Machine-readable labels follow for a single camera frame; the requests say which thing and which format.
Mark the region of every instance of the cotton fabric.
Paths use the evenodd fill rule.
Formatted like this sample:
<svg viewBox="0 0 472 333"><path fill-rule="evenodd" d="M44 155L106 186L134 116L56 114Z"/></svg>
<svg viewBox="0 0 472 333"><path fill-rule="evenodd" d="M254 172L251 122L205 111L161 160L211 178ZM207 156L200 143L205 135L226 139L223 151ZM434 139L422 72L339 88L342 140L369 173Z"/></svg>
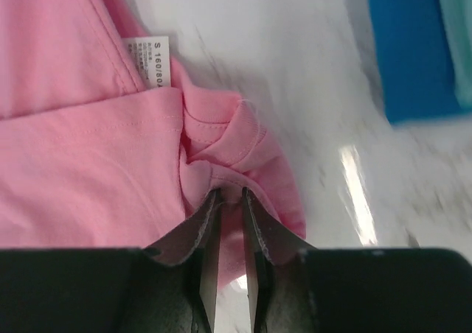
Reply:
<svg viewBox="0 0 472 333"><path fill-rule="evenodd" d="M0 247L144 247L222 188L222 286L244 272L241 189L301 237L290 167L241 96L146 90L123 0L0 0Z"/></svg>
<svg viewBox="0 0 472 333"><path fill-rule="evenodd" d="M369 0L369 7L387 119L464 113L438 0Z"/></svg>

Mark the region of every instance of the seam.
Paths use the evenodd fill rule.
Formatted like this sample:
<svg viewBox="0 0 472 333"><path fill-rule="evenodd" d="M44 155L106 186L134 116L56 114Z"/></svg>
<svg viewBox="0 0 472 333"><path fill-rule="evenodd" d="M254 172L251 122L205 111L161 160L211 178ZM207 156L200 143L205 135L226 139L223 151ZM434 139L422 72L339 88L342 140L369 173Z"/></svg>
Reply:
<svg viewBox="0 0 472 333"><path fill-rule="evenodd" d="M55 137L53 139L47 139L47 140L54 141L54 140L61 140L61 139L64 139L64 138L70 137L70 136L86 136L88 134L92 134L92 133L96 133L96 132L102 132L104 130L113 130L113 129L118 129L118 128L121 128L121 127L138 126L138 125L143 125L144 123L147 123L147 122L155 122L155 121L159 121L161 119L172 119L172 118L178 118L178 117L179 116L163 116L163 117L159 117L159 118L143 119L143 120L138 121L138 122L121 123L119 125L110 125L108 127L82 130L82 131L77 132L77 133L70 133L67 136L58 136L58 137Z"/></svg>
<svg viewBox="0 0 472 333"><path fill-rule="evenodd" d="M177 184L178 184L178 199L180 200L180 204L182 209L184 210L184 217L187 218L187 207L186 207L186 200L184 199L184 189L182 188L181 182L181 143L179 143L178 151L177 151Z"/></svg>
<svg viewBox="0 0 472 333"><path fill-rule="evenodd" d="M137 133L133 134L134 137L140 137L140 136L153 136L156 135L156 133L168 133L168 132L181 132L180 128L173 128L173 129L167 129L167 130L154 130L152 132L148 133ZM61 143L60 140L64 139L65 137L60 137L59 139L36 139L35 141L38 142L38 144L33 145L33 148L41 148L41 149L56 149L58 147L73 147L75 145L87 145L88 141L70 141L69 143ZM103 140L99 140L102 145L107 145L110 144L110 141L115 141L115 140L120 140L120 139L126 139L124 136L117 136L116 138L109 138L105 137ZM0 145L0 150L8 150L10 149L9 147L3 147Z"/></svg>
<svg viewBox="0 0 472 333"><path fill-rule="evenodd" d="M205 128L205 129L224 129L224 128L227 128L227 124L228 123L225 123L226 125L206 125L204 123L197 123L196 125L198 127L202 127L202 128Z"/></svg>
<svg viewBox="0 0 472 333"><path fill-rule="evenodd" d="M208 145L211 145L215 142L214 140L203 140L203 139L193 138L193 137L189 136L188 134L187 134L187 138L192 140L192 141L198 141L199 143L204 143L204 144L208 144Z"/></svg>
<svg viewBox="0 0 472 333"><path fill-rule="evenodd" d="M113 44L113 46L114 46L114 48L115 48L115 51L118 53L120 60L122 61L123 65L125 66L126 71L128 72L128 77L131 78L131 81L133 82L133 85L134 85L134 88L136 89L136 92L139 91L139 88L138 88L138 85L139 85L139 84L135 81L135 79L134 79L135 76L131 73L129 66L128 66L128 64L126 63L126 60L125 60L125 58L123 57L122 50L119 49L119 47L118 47L118 45L119 45L121 42L120 42L120 43L117 43L117 42L114 40L114 36L110 33L110 30L108 29L107 25L105 25L105 23L103 22L103 18L102 18L102 16L100 15L99 11L97 10L97 6L95 5L95 2L94 2L93 0L89 0L89 1L90 1L91 5L94 7L95 13L97 14L97 17L98 17L98 19L100 20L100 23L102 24L103 29L106 31L106 33L107 33L107 35L108 35L108 38L110 38L110 41L112 42L112 44ZM108 8L106 8L105 5L103 5L103 6L104 6L105 11L108 13Z"/></svg>
<svg viewBox="0 0 472 333"><path fill-rule="evenodd" d="M235 157L228 160L227 163L234 165L242 161L253 148L255 148L257 145L260 144L260 142L266 137L266 134L267 134L267 130L264 130L263 133L257 133L254 136L254 138L251 140L251 142L248 145L246 145L246 147L243 150L241 150Z"/></svg>
<svg viewBox="0 0 472 333"><path fill-rule="evenodd" d="M137 91L138 91L138 88L137 88L136 82L133 80L133 78L131 78L131 81L133 81L133 85L134 85L134 88L135 88L136 90L135 90L135 91L129 91L129 90L127 89L127 86L126 86L126 84L125 84L125 81L123 80L122 75L119 73L119 70L118 70L117 66L115 65L114 61L111 59L110 54L108 53L108 50L107 50L106 47L105 47L105 44L103 43L103 41L102 41L100 35L99 35L98 32L96 31L94 25L90 22L89 16L87 15L87 12L86 12L86 9L83 7L83 5L82 5L82 3L80 2L80 0L76 0L76 1L77 1L78 5L79 5L80 9L82 10L83 15L85 16L88 25L91 27L91 30L94 32L95 37L97 38L99 44L101 45L103 51L104 51L105 54L106 54L108 60L110 61L110 64L113 66L113 69L115 70L115 73L118 75L119 81L122 83L122 89L124 90L124 92L125 92L126 94L129 94L129 93L131 93L131 92L137 92ZM92 7L94 8L94 12L95 12L96 16L98 17L98 19L100 20L100 23L102 24L103 29L104 29L105 32L106 32L106 35L108 36L108 38L110 38L111 42L112 42L113 45L114 45L114 48L118 51L117 45L115 44L114 40L111 39L110 34L109 34L108 30L106 29L105 25L103 24L103 20L102 20L102 18L100 17L100 15L98 14L97 8L95 7L93 1L92 1L92 0L88 0L88 2L90 2L90 4L92 5ZM126 64L124 64L124 65L125 65L126 70L128 71L128 73L130 73L128 67L126 66Z"/></svg>
<svg viewBox="0 0 472 333"><path fill-rule="evenodd" d="M212 185L212 182L211 180L213 179L216 179L216 177L213 177L213 167L210 167L209 169L209 178L208 178L208 186L206 187L207 191L206 193L204 193L201 197L200 197L200 200L198 201L198 206L200 206L201 204L203 204L205 198L207 197L208 193L210 193L213 188L211 188L211 185Z"/></svg>

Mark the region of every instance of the pink shirt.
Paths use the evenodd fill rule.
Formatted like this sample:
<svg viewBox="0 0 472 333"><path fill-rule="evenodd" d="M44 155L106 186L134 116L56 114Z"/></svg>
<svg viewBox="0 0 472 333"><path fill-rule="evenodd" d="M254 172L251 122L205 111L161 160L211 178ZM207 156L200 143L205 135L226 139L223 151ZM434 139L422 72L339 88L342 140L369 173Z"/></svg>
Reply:
<svg viewBox="0 0 472 333"><path fill-rule="evenodd" d="M239 94L146 90L123 0L0 0L0 247L144 247L221 187L219 283L244 273L241 188L300 236L289 165Z"/></svg>

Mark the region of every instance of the size label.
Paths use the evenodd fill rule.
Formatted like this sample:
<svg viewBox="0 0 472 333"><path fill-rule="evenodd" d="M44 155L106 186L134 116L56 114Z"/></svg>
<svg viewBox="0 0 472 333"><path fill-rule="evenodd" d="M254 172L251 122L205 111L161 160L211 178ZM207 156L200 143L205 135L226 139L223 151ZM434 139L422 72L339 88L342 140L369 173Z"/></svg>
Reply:
<svg viewBox="0 0 472 333"><path fill-rule="evenodd" d="M124 38L123 41L147 88L170 86L168 37Z"/></svg>

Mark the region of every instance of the teal fabric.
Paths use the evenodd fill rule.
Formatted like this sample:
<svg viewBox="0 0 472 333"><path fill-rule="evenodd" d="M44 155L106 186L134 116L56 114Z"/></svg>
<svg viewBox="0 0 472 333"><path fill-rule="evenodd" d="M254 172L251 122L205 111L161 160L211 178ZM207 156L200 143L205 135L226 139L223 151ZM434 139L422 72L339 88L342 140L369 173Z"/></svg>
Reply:
<svg viewBox="0 0 472 333"><path fill-rule="evenodd" d="M456 97L472 107L472 0L440 0L455 73Z"/></svg>
<svg viewBox="0 0 472 333"><path fill-rule="evenodd" d="M385 115L390 123L467 113L439 0L369 0Z"/></svg>

